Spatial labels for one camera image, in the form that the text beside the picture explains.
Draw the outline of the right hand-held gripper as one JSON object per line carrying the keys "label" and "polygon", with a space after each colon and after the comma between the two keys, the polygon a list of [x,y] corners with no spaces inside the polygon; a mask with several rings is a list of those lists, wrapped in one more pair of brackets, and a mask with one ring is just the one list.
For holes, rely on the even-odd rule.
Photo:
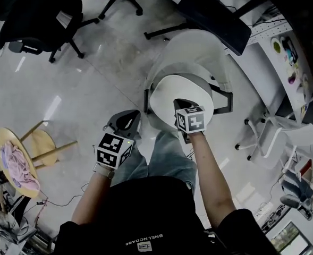
{"label": "right hand-held gripper", "polygon": [[184,99],[173,100],[176,126],[182,132],[185,144],[190,144],[189,134],[206,130],[205,109],[203,106]]}

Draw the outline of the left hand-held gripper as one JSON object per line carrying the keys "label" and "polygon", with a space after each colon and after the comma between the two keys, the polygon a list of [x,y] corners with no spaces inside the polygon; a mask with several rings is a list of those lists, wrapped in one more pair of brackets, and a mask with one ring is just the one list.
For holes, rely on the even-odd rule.
{"label": "left hand-held gripper", "polygon": [[118,169],[132,153],[135,135],[141,119],[139,110],[124,110],[114,114],[108,121],[115,132],[104,132],[98,146],[94,146],[96,162],[112,169]]}

